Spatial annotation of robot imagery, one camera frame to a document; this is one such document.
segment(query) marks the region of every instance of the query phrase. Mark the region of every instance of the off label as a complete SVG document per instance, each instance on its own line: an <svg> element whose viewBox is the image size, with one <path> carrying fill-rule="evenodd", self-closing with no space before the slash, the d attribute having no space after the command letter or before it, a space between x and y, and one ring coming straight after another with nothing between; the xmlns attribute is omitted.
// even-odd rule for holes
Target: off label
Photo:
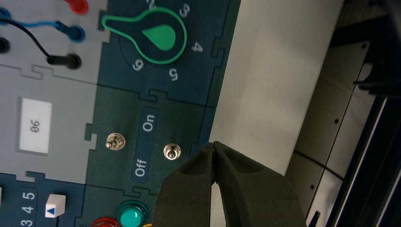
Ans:
<svg viewBox="0 0 401 227"><path fill-rule="evenodd" d="M142 109L132 173L132 180L135 182L142 183L146 182L148 179L158 115L159 111L157 109L150 107L144 107Z"/></svg>

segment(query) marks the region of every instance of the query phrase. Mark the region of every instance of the on label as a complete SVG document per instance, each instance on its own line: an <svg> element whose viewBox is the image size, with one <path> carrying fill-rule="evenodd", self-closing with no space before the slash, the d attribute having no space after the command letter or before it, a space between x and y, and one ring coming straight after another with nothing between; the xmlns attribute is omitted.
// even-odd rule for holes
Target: on label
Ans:
<svg viewBox="0 0 401 227"><path fill-rule="evenodd" d="M142 109L132 171L132 180L135 182L147 181L156 136L158 115L159 112L157 109L151 107L144 107Z"/></svg>
<svg viewBox="0 0 401 227"><path fill-rule="evenodd" d="M52 104L22 98L19 149L49 153Z"/></svg>

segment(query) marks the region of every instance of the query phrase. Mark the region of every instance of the puzzle-shaped panel edge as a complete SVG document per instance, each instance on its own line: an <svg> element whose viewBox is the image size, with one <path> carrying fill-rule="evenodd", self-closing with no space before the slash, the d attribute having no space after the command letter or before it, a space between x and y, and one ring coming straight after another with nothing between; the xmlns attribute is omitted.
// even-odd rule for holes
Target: puzzle-shaped panel edge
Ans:
<svg viewBox="0 0 401 227"><path fill-rule="evenodd" d="M32 171L47 179L85 183L88 153L96 145L95 135L84 140L85 125L93 120L96 86L58 77L49 68L33 66L32 71L34 78L0 65L0 126L8 129L0 132L0 172L25 181L32 181L25 175ZM38 115L43 107L28 108L24 100L45 103L49 111Z"/></svg>

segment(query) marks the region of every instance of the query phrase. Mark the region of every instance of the white surface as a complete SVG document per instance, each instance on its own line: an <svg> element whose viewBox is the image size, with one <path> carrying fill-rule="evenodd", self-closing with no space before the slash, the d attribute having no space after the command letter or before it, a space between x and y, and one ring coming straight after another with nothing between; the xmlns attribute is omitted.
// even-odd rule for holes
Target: white surface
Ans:
<svg viewBox="0 0 401 227"><path fill-rule="evenodd" d="M49 153L52 104L22 98L19 149Z"/></svg>
<svg viewBox="0 0 401 227"><path fill-rule="evenodd" d="M19 68L23 75L29 77L40 77L40 74L32 71L33 65L48 67L57 76L96 84L102 44L110 37L110 32L99 31L97 25L99 12L107 9L108 0L88 2L88 13L80 16L73 13L62 0L0 0L0 6L10 11L14 20L28 23L58 20L67 26L81 26L86 36L84 42L73 43L65 34L50 26L29 29L50 55L75 53L80 56L82 66L78 70L70 70L64 66L50 66L29 36L13 26L1 26L0 36L10 41L11 49L7 54L0 55L0 64Z"/></svg>
<svg viewBox="0 0 401 227"><path fill-rule="evenodd" d="M316 211L320 212L320 217L316 227L325 227L330 217L337 194L340 191L342 180L334 176L329 171L323 172L322 180L317 188L314 201L309 210L306 223L309 225Z"/></svg>
<svg viewBox="0 0 401 227"><path fill-rule="evenodd" d="M65 213L65 195L50 194L46 202L46 218L56 218ZM48 212L50 209L55 209L54 214Z"/></svg>
<svg viewBox="0 0 401 227"><path fill-rule="evenodd" d="M285 174L343 0L242 0L210 140ZM218 187L211 226L224 226Z"/></svg>

